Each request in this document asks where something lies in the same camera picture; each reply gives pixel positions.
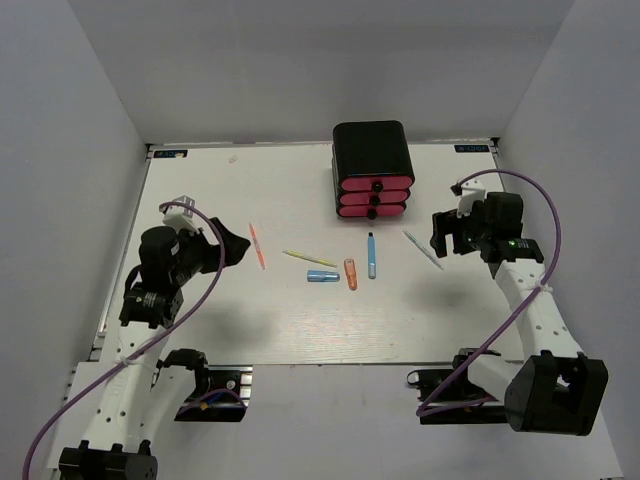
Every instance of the light blue marker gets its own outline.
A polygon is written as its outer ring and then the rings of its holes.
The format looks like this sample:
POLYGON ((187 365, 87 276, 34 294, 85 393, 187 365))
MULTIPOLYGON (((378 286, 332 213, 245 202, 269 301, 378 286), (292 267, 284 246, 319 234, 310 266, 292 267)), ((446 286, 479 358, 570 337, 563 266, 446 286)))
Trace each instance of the light blue marker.
POLYGON ((376 241, 373 238, 373 233, 369 232, 369 278, 376 278, 376 241))

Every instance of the pen cap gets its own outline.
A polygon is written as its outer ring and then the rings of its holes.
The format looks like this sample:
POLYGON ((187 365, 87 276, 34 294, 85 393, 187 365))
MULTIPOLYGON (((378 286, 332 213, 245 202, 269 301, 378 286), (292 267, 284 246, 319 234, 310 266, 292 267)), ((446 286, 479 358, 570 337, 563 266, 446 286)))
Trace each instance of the pen cap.
POLYGON ((337 282, 340 280, 338 272, 326 272, 324 270, 309 270, 307 282, 337 282))

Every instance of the white table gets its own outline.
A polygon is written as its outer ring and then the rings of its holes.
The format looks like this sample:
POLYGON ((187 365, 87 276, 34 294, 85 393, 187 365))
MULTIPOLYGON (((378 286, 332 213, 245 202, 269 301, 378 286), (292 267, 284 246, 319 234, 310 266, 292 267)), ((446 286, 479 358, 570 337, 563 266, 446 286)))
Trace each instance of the white table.
MULTIPOLYGON (((451 255, 435 268, 402 234, 427 244, 431 215, 456 206, 457 179, 492 168, 490 153, 456 153, 453 145, 412 145, 416 176, 404 215, 340 219, 335 214, 331 146, 192 148, 186 158, 151 160, 123 274, 109 309, 107 355, 115 349, 124 278, 139 263, 140 235, 161 224, 158 205, 183 194, 232 232, 257 230, 266 259, 261 270, 251 247, 226 269, 211 297, 167 348, 202 350, 213 364, 448 362, 461 347, 484 341, 509 315, 507 302, 478 254, 451 255), (366 274, 367 232, 376 238, 378 277, 366 274), (358 289, 307 283, 322 268, 283 255, 297 250, 338 263, 355 259, 358 289)), ((502 190, 497 175, 482 179, 502 190)), ((207 234, 212 242, 215 239, 207 234)), ((198 275, 183 289, 186 311, 210 282, 198 275)), ((515 327, 494 348, 522 359, 515 327)))

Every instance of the gray wall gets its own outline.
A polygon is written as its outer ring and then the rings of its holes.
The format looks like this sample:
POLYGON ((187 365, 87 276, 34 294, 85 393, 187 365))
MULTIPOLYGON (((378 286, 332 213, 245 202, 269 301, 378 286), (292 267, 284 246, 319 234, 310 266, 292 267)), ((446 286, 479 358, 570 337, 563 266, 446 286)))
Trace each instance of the gray wall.
POLYGON ((143 140, 501 135, 572 0, 70 0, 143 140))
POLYGON ((0 465, 13 480, 89 353, 145 149, 64 0, 0 10, 0 465))
MULTIPOLYGON (((560 209, 559 307, 610 383, 604 414, 625 478, 640 478, 640 4, 580 1, 501 141, 502 166, 533 175, 560 209)), ((525 193, 530 231, 552 251, 553 223, 525 193)))

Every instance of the purple cable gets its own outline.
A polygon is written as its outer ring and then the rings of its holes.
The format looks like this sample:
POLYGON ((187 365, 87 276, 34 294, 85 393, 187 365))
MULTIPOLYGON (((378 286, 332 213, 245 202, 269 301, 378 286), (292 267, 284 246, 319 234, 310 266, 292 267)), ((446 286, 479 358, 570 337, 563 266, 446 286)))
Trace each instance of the purple cable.
MULTIPOLYGON (((165 203, 160 205, 160 210, 162 211, 162 210, 166 209, 167 207, 173 207, 173 206, 182 207, 182 208, 186 208, 187 210, 190 210, 191 212, 193 212, 197 216, 199 216, 202 220, 204 220, 204 222, 209 226, 209 228, 211 229, 211 231, 215 235, 216 239, 218 240, 218 243, 220 244, 220 262, 219 262, 220 266, 218 267, 218 271, 216 272, 215 276, 213 277, 213 280, 211 281, 211 284, 209 284, 209 287, 205 290, 205 292, 202 294, 202 297, 200 297, 200 299, 193 305, 193 307, 191 307, 189 309, 189 311, 187 313, 185 313, 171 327, 169 327, 163 333, 161 333, 160 335, 154 337, 153 340, 151 340, 149 343, 146 343, 145 345, 140 347, 138 350, 133 352, 131 355, 129 355, 127 357, 127 361, 133 361, 133 360, 136 360, 137 358, 141 357, 142 355, 145 354, 145 352, 147 352, 149 349, 153 348, 159 342, 161 342, 162 340, 167 338, 169 335, 171 335, 173 332, 175 332, 176 329, 180 325, 182 325, 184 322, 186 322, 189 319, 189 317, 191 317, 191 315, 193 315, 196 312, 196 310, 198 310, 202 306, 202 304, 205 302, 207 297, 211 294, 211 291, 213 290, 213 288, 218 283, 218 280, 220 279, 220 275, 222 273, 222 270, 224 269, 224 265, 225 265, 224 241, 223 241, 222 235, 220 234, 220 232, 218 231, 216 226, 213 223, 211 223, 211 221, 205 216, 204 213, 202 213, 197 208, 192 207, 192 206, 190 206, 190 205, 188 205, 186 203, 182 203, 182 202, 165 202, 165 203)), ((62 415, 64 415, 69 409, 71 409, 71 407, 73 407, 76 403, 78 403, 85 396, 87 396, 87 394, 89 394, 89 392, 91 392, 92 390, 97 388, 99 385, 104 383, 106 380, 108 380, 112 376, 114 376, 114 375, 118 374, 119 372, 121 372, 122 370, 124 370, 125 367, 126 367, 126 365, 124 363, 122 363, 122 362, 118 363, 113 368, 109 369, 109 371, 107 371, 105 374, 103 374, 102 376, 98 377, 91 385, 89 385, 84 390, 82 390, 78 395, 76 395, 71 400, 69 400, 67 403, 65 403, 62 406, 62 408, 60 408, 60 410, 58 410, 56 413, 53 414, 53 416, 47 421, 47 423, 44 424, 44 426, 37 433, 37 435, 33 439, 33 442, 31 442, 31 446, 29 447, 29 450, 27 451, 27 455, 26 455, 26 457, 24 459, 24 464, 22 466, 22 480, 29 480, 29 469, 31 467, 31 462, 33 461, 33 456, 34 456, 34 454, 36 452, 36 448, 38 448, 38 444, 40 443, 42 438, 45 436, 47 431, 53 425, 55 425, 55 423, 60 419, 60 417, 62 417, 62 415)))
POLYGON ((207 398, 213 397, 214 395, 217 395, 218 393, 228 393, 229 395, 231 395, 232 397, 234 397, 238 401, 238 403, 242 406, 242 408, 244 410, 247 409, 247 406, 242 401, 242 398, 240 398, 240 395, 238 395, 236 392, 234 392, 233 390, 229 390, 228 388, 218 388, 216 390, 211 390, 210 392, 205 393, 203 396, 201 396, 197 400, 194 400, 193 402, 188 403, 187 405, 182 407, 180 410, 178 410, 178 415, 180 415, 183 412, 186 412, 187 410, 189 410, 192 407, 195 407, 196 405, 200 405, 200 403, 205 401, 207 398))
MULTIPOLYGON (((546 283, 549 281, 549 278, 551 278, 553 271, 556 269, 556 265, 558 263, 558 257, 560 256, 560 246, 562 244, 562 230, 560 228, 560 216, 558 215, 558 210, 556 209, 556 206, 553 203, 553 200, 551 200, 551 197, 545 191, 545 189, 542 188, 542 185, 540 185, 538 182, 536 182, 532 178, 526 175, 523 175, 522 173, 512 172, 511 170, 502 170, 500 168, 492 168, 490 170, 481 170, 472 175, 469 175, 468 177, 463 178, 462 180, 457 182, 456 185, 462 185, 463 183, 468 182, 472 178, 476 178, 481 175, 486 175, 487 173, 500 173, 504 175, 511 175, 513 177, 518 177, 524 180, 525 182, 528 182, 531 185, 533 185, 542 194, 542 196, 545 198, 545 200, 549 204, 549 208, 551 209, 551 214, 553 215, 553 222, 555 223, 555 227, 556 227, 556 246, 553 252, 553 258, 551 259, 551 263, 549 264, 549 269, 543 275, 542 279, 540 279, 540 284, 546 285, 546 283)), ((426 417, 429 415, 433 415, 434 413, 443 412, 446 410, 453 410, 454 408, 469 406, 466 404, 468 402, 465 402, 465 403, 446 405, 438 408, 427 409, 429 407, 429 404, 433 402, 436 398, 438 398, 438 395, 440 395, 445 388, 451 385, 451 383, 456 378, 458 378, 460 374, 464 372, 467 369, 467 367, 469 367, 469 365, 471 365, 476 360, 476 358, 482 355, 482 353, 485 352, 491 346, 491 344, 500 335, 502 335, 505 332, 507 328, 509 328, 509 326, 516 320, 516 318, 518 318, 518 315, 520 315, 529 306, 529 304, 536 298, 538 293, 540 293, 540 290, 541 290, 540 287, 535 287, 532 290, 532 292, 527 296, 527 298, 525 298, 524 301, 520 305, 518 305, 518 307, 513 311, 513 313, 509 316, 509 318, 507 318, 507 320, 495 332, 493 332, 491 336, 482 345, 480 345, 480 347, 476 351, 474 351, 471 355, 469 355, 469 358, 467 358, 464 362, 462 362, 462 364, 458 368, 456 368, 451 373, 451 375, 449 375, 440 385, 438 385, 438 387, 433 392, 431 392, 431 394, 426 398, 426 400, 422 403, 422 405, 418 407, 418 410, 416 411, 416 415, 418 417, 426 417)))

